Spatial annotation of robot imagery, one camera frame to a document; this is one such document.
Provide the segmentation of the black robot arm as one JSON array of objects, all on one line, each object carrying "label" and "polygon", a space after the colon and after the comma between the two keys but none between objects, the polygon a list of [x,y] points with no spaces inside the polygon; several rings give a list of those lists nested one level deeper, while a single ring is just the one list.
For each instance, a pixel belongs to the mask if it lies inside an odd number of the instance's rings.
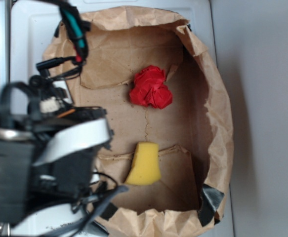
[{"label": "black robot arm", "polygon": [[35,75],[10,83],[0,98],[0,223],[17,225],[30,214],[60,204],[73,212],[95,203],[78,226],[100,215],[127,191],[115,185],[91,189],[98,152],[113,131],[101,107],[74,107],[53,81]]}]

